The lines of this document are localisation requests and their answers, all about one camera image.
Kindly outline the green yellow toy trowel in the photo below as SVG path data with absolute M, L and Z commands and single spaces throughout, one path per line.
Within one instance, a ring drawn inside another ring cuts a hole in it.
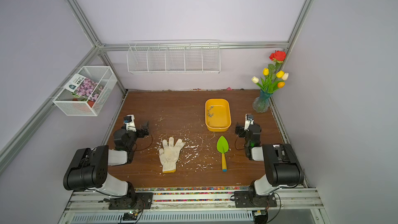
M 219 153 L 221 153 L 221 165 L 222 165 L 222 171 L 227 172 L 227 162 L 226 162 L 226 152 L 229 151 L 229 143 L 227 139 L 224 136 L 221 136 L 218 139 L 217 142 L 217 150 Z

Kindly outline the yellow plastic storage box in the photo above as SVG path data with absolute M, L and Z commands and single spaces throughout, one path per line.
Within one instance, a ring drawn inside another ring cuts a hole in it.
M 207 109 L 214 106 L 212 118 L 207 116 Z M 229 102 L 225 99 L 209 99 L 205 103 L 205 123 L 211 132 L 226 132 L 231 126 L 231 113 Z

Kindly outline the white cotton work glove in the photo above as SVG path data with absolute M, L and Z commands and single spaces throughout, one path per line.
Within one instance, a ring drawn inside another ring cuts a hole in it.
M 159 149 L 159 159 L 162 165 L 162 173 L 174 173 L 180 152 L 185 143 L 182 139 L 175 142 L 173 137 L 162 141 L 163 147 Z

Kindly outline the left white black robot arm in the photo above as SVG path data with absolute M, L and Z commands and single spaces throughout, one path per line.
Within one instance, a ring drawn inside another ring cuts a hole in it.
M 110 175 L 108 168 L 131 164 L 137 139 L 148 135 L 147 125 L 135 131 L 123 127 L 114 133 L 114 149 L 103 145 L 77 150 L 64 175 L 64 188 L 72 191 L 92 190 L 110 197 L 135 197 L 132 184 Z

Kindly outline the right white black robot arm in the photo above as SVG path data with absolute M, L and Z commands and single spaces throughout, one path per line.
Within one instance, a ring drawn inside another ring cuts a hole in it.
M 282 188 L 294 188 L 304 182 L 304 172 L 290 144 L 261 144 L 261 127 L 237 124 L 235 133 L 245 139 L 244 151 L 251 161 L 264 163 L 265 174 L 255 180 L 255 196 L 269 196 Z

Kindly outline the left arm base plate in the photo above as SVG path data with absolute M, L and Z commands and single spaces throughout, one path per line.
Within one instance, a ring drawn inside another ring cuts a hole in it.
M 150 209 L 153 193 L 138 192 L 119 198 L 104 199 L 109 203 L 109 210 Z

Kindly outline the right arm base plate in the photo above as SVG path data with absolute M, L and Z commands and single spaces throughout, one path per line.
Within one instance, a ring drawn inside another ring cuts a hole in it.
M 258 196 L 248 190 L 235 191 L 232 198 L 236 208 L 276 207 L 277 201 L 274 195 Z

